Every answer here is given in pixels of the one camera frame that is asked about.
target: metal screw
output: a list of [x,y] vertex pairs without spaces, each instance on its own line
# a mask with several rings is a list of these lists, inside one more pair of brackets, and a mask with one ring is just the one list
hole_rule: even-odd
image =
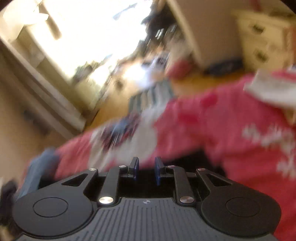
[[180,202],[181,203],[193,203],[194,202],[194,198],[193,197],[189,197],[189,196],[183,196],[180,198]]
[[110,204],[110,203],[114,202],[114,199],[112,197],[106,196],[106,197],[101,197],[99,199],[99,202],[102,204]]

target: drawer handle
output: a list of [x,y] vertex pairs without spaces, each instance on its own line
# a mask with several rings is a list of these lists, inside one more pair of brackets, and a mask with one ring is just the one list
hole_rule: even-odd
[[266,54],[262,53],[262,52],[259,51],[259,50],[255,50],[254,54],[255,54],[256,58],[257,58],[258,60],[260,60],[262,63],[267,62],[268,59],[269,59],[269,57],[268,57]]
[[265,27],[261,27],[257,24],[254,24],[253,26],[251,26],[251,28],[253,29],[253,31],[257,34],[262,34],[265,30]]

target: ribbed gray surface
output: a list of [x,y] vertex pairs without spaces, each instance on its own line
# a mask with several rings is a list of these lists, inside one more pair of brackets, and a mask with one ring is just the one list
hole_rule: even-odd
[[[18,241],[33,241],[22,235]],[[229,237],[209,227],[194,208],[181,207],[171,198],[125,199],[101,208],[91,223],[68,237],[55,241],[276,241],[272,235],[257,239]]]

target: circular pad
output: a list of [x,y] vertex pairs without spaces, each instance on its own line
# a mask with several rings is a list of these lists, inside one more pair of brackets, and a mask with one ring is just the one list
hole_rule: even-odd
[[201,204],[201,214],[210,226],[225,234],[251,238],[273,233],[281,209],[269,196],[233,184],[214,187]]
[[52,238],[76,231],[92,212],[91,201],[79,187],[53,184],[20,198],[12,216],[25,233]]
[[252,217],[260,211],[260,206],[257,202],[245,197],[230,199],[226,203],[226,208],[231,214],[239,217]]
[[49,197],[36,202],[33,209],[36,214],[45,218],[52,218],[63,214],[68,208],[68,203],[60,198]]

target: blue clip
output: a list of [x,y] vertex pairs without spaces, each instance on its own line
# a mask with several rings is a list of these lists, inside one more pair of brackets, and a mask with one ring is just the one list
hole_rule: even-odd
[[160,186],[161,175],[165,174],[165,166],[160,157],[155,157],[154,172],[157,186]]
[[137,174],[139,171],[139,158],[134,157],[133,160],[130,163],[130,166],[128,168],[128,176],[132,177],[135,181],[137,180]]
[[138,171],[139,171],[139,166],[140,166],[139,158],[137,158],[137,161],[136,161],[135,167],[134,167],[134,169],[133,169],[133,171],[134,171],[133,179],[134,179],[135,181],[137,180],[137,174],[138,174]]

